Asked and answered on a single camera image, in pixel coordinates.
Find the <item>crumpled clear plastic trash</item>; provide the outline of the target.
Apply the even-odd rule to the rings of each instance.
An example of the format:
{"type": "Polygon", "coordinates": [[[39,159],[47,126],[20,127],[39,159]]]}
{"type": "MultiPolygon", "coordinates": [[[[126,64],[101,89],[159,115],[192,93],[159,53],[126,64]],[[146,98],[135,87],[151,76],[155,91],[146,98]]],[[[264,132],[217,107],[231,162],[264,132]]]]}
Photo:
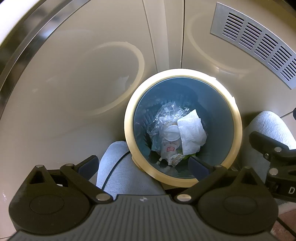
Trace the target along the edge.
{"type": "Polygon", "coordinates": [[[177,106],[175,102],[164,104],[157,112],[152,123],[147,127],[147,133],[152,142],[152,151],[160,155],[159,161],[166,160],[169,166],[175,167],[183,159],[181,138],[169,142],[163,138],[163,131],[170,125],[189,113],[188,108],[177,106]]]}

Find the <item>cream rim trash bin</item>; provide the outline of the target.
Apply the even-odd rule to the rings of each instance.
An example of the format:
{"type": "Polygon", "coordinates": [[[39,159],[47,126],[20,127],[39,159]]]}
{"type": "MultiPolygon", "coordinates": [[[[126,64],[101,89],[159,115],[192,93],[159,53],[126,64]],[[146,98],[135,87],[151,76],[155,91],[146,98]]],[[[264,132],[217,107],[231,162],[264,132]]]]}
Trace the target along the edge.
{"type": "Polygon", "coordinates": [[[125,139],[141,173],[175,187],[198,179],[189,160],[231,167],[242,140],[234,97],[215,78],[171,69],[145,80],[125,111],[125,139]]]}

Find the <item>grey trouser leg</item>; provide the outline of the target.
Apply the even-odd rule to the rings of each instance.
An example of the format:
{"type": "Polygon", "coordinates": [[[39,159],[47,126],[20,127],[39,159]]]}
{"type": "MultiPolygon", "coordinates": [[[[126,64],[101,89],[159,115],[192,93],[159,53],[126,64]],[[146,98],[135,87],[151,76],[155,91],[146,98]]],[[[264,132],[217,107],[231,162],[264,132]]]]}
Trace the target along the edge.
{"type": "MultiPolygon", "coordinates": [[[[259,113],[244,129],[242,146],[234,167],[238,170],[251,166],[262,181],[266,180],[269,161],[251,147],[249,134],[262,133],[276,141],[295,149],[295,137],[285,122],[272,111],[259,113]]],[[[134,164],[125,141],[112,143],[104,153],[98,169],[97,187],[113,198],[123,195],[164,195],[161,183],[140,171],[134,164]]]]}

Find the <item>white paper tissue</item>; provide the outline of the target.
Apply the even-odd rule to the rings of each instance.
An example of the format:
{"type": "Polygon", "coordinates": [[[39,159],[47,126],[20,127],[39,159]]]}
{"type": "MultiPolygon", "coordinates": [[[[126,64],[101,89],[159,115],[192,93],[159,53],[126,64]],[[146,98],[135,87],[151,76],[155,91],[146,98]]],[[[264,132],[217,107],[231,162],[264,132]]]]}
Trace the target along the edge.
{"type": "Polygon", "coordinates": [[[201,119],[194,109],[177,121],[180,132],[183,155],[192,155],[200,151],[206,143],[207,135],[201,123],[201,119]]]}

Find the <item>white plastic cup lid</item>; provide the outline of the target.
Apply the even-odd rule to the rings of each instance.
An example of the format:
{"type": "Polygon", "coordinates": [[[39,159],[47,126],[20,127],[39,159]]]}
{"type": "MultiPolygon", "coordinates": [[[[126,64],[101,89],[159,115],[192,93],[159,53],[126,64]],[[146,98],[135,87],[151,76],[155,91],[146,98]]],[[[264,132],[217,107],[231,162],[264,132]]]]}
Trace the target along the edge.
{"type": "Polygon", "coordinates": [[[180,132],[177,125],[170,125],[163,131],[163,138],[169,142],[174,142],[180,138],[180,132]]]}

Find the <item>silver wall vent grille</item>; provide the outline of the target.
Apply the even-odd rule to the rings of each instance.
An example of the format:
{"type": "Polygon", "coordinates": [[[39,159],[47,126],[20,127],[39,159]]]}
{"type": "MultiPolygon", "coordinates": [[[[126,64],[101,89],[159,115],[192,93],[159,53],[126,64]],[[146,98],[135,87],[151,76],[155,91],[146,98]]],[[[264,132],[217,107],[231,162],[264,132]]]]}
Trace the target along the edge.
{"type": "Polygon", "coordinates": [[[243,50],[295,89],[295,51],[257,21],[217,3],[210,33],[243,50]]]}

